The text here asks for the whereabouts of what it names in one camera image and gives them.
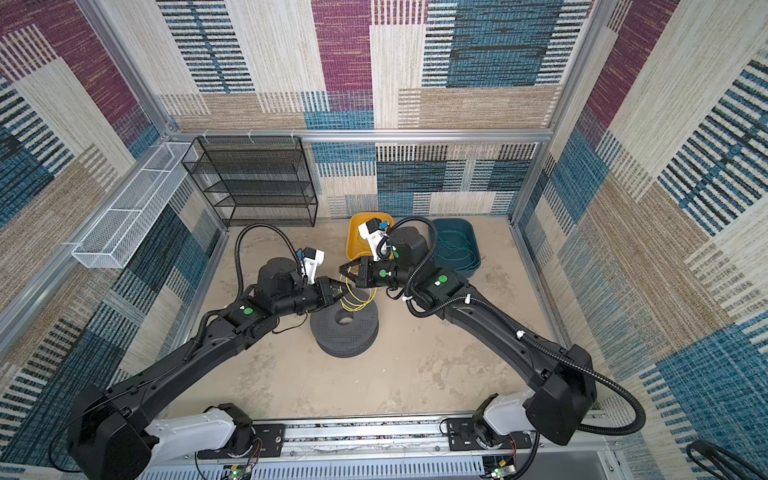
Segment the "dark grey cable spool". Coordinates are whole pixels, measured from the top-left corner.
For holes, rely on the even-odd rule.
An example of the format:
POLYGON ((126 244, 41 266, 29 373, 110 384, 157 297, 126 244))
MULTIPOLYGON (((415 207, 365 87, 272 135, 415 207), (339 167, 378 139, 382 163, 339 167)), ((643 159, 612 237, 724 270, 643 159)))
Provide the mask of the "dark grey cable spool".
POLYGON ((328 307, 310 315, 310 330, 322 351, 336 358, 351 358, 370 348, 379 333, 379 312, 374 301, 363 307, 350 306, 343 299, 345 311, 328 307))

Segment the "teal plastic tray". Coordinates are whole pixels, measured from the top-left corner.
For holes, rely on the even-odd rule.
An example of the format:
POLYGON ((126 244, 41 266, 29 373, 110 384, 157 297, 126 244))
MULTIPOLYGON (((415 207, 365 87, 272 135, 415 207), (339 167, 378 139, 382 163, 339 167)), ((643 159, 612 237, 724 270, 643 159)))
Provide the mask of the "teal plastic tray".
POLYGON ((438 218, 433 224, 437 229, 435 265, 471 278, 482 262, 472 224, 461 218, 438 218))

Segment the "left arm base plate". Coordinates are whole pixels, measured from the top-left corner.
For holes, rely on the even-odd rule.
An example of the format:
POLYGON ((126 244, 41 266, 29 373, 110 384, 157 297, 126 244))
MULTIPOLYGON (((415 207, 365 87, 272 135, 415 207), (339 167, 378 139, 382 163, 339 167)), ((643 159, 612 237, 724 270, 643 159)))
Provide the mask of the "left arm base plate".
POLYGON ((251 424, 238 426, 230 439, 219 449, 197 453, 199 460, 276 458, 281 455, 285 433, 284 424, 251 424))

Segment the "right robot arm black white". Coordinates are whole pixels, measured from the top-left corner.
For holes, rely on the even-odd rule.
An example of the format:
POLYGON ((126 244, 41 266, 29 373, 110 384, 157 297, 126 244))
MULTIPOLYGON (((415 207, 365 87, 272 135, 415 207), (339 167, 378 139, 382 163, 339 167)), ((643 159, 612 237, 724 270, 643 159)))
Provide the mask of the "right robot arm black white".
POLYGON ((525 327, 486 299, 463 275, 435 264, 436 225, 416 216, 396 223, 372 217, 355 227, 369 254, 340 267, 359 289, 397 291, 415 318, 436 316, 471 334, 525 381, 528 389, 493 394, 474 412, 473 428, 484 448, 500 446, 511 433, 531 430, 564 446, 576 432, 628 436, 646 424, 639 400, 593 368, 578 345, 564 348, 525 327), (603 385, 625 400, 634 416, 626 425, 603 427, 585 418, 603 385))

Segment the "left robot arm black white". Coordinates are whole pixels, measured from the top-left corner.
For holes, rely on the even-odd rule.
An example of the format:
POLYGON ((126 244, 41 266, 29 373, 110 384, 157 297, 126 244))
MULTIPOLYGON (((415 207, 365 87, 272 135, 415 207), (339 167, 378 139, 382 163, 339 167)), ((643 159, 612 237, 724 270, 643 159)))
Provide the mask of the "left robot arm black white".
POLYGON ((204 314, 190 340, 107 390, 83 389, 66 425, 67 452, 79 470, 89 479, 136 479, 151 466, 226 446, 249 422, 233 407, 172 420, 158 416, 210 371, 271 333, 281 317, 340 301, 344 284, 316 275, 321 261, 320 251, 291 249, 289 257, 265 264, 251 285, 237 261, 234 301, 204 314))

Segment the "yellow plastic tray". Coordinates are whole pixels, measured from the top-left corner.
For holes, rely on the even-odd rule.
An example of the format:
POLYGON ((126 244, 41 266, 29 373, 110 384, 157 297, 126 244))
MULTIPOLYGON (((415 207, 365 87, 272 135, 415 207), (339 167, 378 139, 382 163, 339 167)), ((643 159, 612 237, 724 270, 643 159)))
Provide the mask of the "yellow plastic tray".
POLYGON ((358 227, 373 218, 378 218, 389 224, 394 223, 393 217, 384 212, 360 212, 353 215, 349 220, 346 243, 346 255, 349 260, 371 254, 371 248, 368 242, 361 237, 358 227))

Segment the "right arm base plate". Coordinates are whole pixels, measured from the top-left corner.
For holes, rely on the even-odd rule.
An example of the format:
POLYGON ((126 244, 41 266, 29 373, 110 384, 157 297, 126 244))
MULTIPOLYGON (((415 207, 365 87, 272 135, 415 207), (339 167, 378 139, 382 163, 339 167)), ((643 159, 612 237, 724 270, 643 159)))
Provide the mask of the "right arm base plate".
POLYGON ((504 438, 488 442, 480 439, 469 417, 448 417, 440 421, 440 432, 448 439, 451 451, 526 450, 533 446, 532 437, 523 431, 512 432, 504 438))

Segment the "aluminium rail front frame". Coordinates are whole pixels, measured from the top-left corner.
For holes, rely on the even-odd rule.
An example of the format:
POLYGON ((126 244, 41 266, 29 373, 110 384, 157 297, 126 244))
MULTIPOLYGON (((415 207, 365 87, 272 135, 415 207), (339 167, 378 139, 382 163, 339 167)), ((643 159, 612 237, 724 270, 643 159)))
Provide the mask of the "aluminium rail front frame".
POLYGON ((629 479, 615 441, 578 433, 565 446, 532 437, 526 450, 451 451, 439 423, 468 413, 253 420, 284 424, 276 458, 199 460, 151 466, 136 479, 629 479))

